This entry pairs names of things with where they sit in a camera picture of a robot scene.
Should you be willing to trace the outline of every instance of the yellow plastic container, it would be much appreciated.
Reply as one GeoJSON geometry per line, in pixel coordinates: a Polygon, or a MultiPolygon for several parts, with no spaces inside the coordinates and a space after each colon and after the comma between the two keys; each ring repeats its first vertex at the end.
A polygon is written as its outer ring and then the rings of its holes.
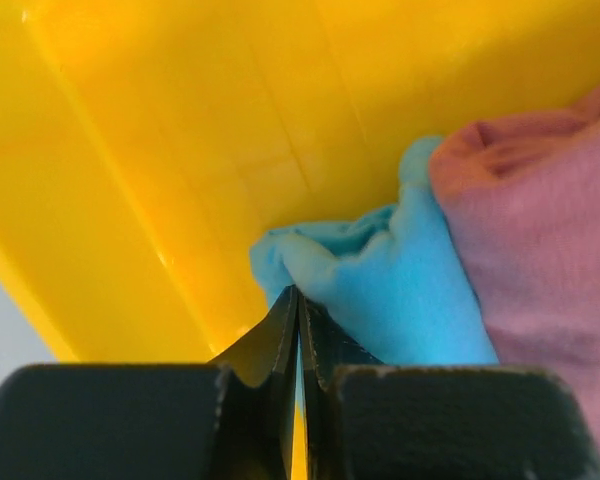
{"type": "Polygon", "coordinates": [[[0,0],[0,279],[62,360],[207,360],[266,229],[599,82],[600,0],[0,0]]]}

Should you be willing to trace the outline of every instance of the pink fabric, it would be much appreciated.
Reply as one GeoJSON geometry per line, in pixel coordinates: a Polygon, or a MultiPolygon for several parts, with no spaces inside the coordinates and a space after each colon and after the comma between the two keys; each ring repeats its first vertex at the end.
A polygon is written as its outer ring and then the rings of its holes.
{"type": "Polygon", "coordinates": [[[557,372],[600,446],[600,88],[459,130],[430,174],[500,360],[557,372]]]}

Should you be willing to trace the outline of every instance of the towel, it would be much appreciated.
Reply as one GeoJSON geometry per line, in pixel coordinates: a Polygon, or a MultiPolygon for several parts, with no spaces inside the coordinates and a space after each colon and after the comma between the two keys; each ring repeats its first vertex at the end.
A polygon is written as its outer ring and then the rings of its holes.
{"type": "Polygon", "coordinates": [[[296,284],[385,363],[496,363],[431,191],[427,166],[440,141],[427,137],[406,152],[397,205],[356,222],[306,223],[265,235],[251,249],[251,265],[269,303],[296,284]]]}
{"type": "Polygon", "coordinates": [[[557,372],[600,444],[600,87],[459,130],[430,175],[500,360],[557,372]]]}

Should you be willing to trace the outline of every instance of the folded blue towel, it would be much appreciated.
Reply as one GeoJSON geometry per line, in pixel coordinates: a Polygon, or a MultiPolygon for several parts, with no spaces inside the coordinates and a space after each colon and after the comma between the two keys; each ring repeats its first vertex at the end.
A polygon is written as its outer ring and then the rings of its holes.
{"type": "Polygon", "coordinates": [[[412,145],[400,200],[357,222],[272,230],[251,265],[272,304],[296,284],[370,353],[399,365],[497,363],[427,172],[440,137],[412,145]]]}

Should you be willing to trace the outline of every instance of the yellow tray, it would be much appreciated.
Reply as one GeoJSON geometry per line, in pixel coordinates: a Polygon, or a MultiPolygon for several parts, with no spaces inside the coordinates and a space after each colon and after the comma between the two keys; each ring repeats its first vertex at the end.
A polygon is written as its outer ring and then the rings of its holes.
{"type": "Polygon", "coordinates": [[[207,360],[266,229],[598,82],[600,0],[0,0],[0,279],[61,360],[207,360]]]}

